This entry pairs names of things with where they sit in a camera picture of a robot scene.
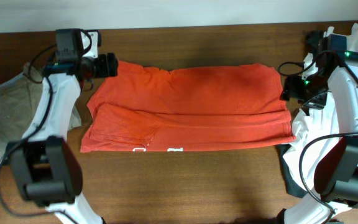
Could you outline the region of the orange red t-shirt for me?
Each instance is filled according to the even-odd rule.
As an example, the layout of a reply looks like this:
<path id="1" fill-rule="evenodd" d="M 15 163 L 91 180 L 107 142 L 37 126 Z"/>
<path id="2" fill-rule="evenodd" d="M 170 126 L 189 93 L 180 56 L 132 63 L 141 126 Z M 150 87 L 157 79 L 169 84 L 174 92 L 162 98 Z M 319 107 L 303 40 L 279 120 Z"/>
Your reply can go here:
<path id="1" fill-rule="evenodd" d="M 119 62 L 87 107 L 81 152 L 225 151 L 292 142 L 280 75 L 259 63 L 162 70 Z"/>

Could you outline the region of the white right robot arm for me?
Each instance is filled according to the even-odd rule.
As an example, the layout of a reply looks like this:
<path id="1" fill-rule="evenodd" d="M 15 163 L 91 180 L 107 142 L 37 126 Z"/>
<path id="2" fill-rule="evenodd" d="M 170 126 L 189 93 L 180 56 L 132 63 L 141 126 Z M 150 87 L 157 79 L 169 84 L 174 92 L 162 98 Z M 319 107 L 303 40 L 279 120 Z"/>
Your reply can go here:
<path id="1" fill-rule="evenodd" d="M 339 132 L 311 140 L 300 153 L 300 180 L 307 194 L 292 208 L 283 209 L 276 223 L 332 223 L 335 215 L 358 208 L 358 52 L 347 48 L 345 35 L 312 31 L 306 36 L 311 63 L 300 62 L 301 71 L 285 75 L 281 98 L 298 100 L 321 110 L 334 98 Z M 309 188 L 303 174 L 307 150 L 323 140 L 338 142 L 320 160 Z"/>

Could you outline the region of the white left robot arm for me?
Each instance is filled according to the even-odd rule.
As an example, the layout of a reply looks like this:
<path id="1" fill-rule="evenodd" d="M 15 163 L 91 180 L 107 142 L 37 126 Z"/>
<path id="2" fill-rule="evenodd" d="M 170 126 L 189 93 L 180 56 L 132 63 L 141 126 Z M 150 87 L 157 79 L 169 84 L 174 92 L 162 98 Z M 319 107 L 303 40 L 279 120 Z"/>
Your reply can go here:
<path id="1" fill-rule="evenodd" d="M 118 61 L 113 53 L 99 54 L 98 30 L 59 29 L 56 43 L 42 69 L 42 95 L 26 132 L 11 141 L 0 160 L 8 165 L 25 202 L 41 212 L 19 213 L 0 203 L 15 217 L 55 215 L 62 223 L 104 223 L 83 194 L 81 167 L 67 144 L 71 112 L 83 83 L 92 78 L 114 77 Z"/>

